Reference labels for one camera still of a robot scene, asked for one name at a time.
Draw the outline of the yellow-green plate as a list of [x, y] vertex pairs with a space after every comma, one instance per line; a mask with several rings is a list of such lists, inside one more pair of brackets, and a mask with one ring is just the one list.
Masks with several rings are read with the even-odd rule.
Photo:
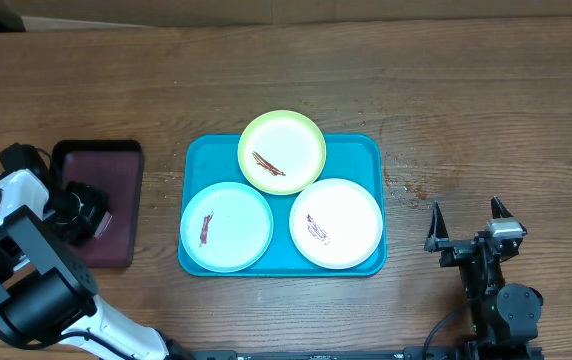
[[326, 142], [307, 116], [274, 110], [252, 120], [238, 142], [237, 159], [246, 180], [272, 195], [302, 191], [320, 176]]

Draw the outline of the black tray with red liquid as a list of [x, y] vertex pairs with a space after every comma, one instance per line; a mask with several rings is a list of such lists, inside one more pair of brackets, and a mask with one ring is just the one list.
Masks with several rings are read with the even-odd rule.
[[90, 268], [131, 265], [140, 203], [143, 153], [135, 140], [62, 140], [52, 151], [63, 180], [81, 182], [108, 195], [110, 221], [102, 233], [72, 252]]

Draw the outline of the green and pink sponge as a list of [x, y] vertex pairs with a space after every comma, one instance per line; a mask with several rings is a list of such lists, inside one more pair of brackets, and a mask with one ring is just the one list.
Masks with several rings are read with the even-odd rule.
[[112, 215], [110, 212], [105, 212], [104, 216], [102, 217], [101, 221], [99, 222], [96, 231], [93, 235], [94, 238], [100, 238], [102, 234], [105, 232], [106, 228], [108, 227], [111, 221]]

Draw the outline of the pink-white plate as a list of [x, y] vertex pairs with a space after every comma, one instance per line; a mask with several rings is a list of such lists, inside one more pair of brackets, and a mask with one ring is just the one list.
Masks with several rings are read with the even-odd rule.
[[373, 195], [339, 178], [320, 180], [295, 199], [289, 217], [297, 250], [322, 268], [343, 270], [365, 262], [378, 248], [383, 215]]

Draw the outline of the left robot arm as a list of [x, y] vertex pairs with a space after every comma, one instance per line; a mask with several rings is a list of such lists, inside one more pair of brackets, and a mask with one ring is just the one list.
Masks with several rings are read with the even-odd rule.
[[48, 200], [27, 169], [0, 179], [0, 340], [22, 350], [68, 345], [100, 359], [191, 358], [101, 298], [88, 268], [44, 224]]

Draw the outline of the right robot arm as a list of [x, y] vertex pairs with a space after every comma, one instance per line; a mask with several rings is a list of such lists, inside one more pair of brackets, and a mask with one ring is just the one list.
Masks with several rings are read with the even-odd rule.
[[[534, 288], [508, 284], [501, 264], [519, 254], [527, 229], [499, 198], [491, 199], [492, 218], [469, 240], [452, 240], [439, 204], [432, 216], [424, 250], [438, 252], [441, 267], [460, 271], [466, 303], [431, 330], [422, 348], [423, 359], [541, 359], [542, 350], [530, 346], [538, 337], [543, 297]], [[449, 348], [431, 345], [448, 322], [469, 311], [474, 334], [463, 336]]]

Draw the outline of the teal plastic tray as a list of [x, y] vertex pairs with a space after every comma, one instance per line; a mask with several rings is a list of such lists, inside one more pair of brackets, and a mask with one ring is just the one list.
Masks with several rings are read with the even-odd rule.
[[[190, 201], [210, 185], [220, 182], [247, 184], [237, 160], [238, 134], [209, 134], [194, 140], [187, 149], [181, 213], [188, 212]], [[321, 179], [342, 178], [367, 190], [380, 208], [384, 207], [380, 150], [368, 136], [361, 134], [328, 134], [325, 136], [326, 162]], [[354, 267], [331, 270], [307, 260], [292, 241], [289, 215], [296, 196], [266, 195], [274, 219], [274, 232], [264, 255], [246, 269], [233, 272], [233, 277], [367, 277], [385, 264], [387, 240], [364, 262]]]

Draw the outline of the light blue plate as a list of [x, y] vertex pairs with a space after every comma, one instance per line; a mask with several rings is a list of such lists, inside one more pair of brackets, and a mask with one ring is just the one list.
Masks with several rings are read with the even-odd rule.
[[263, 195], [242, 183], [219, 182], [200, 190], [185, 207], [179, 250], [202, 270], [234, 273], [264, 255], [273, 229]]

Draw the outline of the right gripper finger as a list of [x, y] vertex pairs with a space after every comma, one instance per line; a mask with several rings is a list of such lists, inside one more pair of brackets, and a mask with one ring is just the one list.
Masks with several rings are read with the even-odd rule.
[[449, 241], [449, 235], [439, 203], [435, 201], [432, 204], [431, 223], [428, 235], [425, 240], [424, 250], [427, 252], [436, 252], [442, 248], [442, 245]]
[[507, 208], [497, 196], [494, 196], [491, 199], [491, 212], [493, 219], [505, 219], [513, 217], [513, 215], [507, 210]]

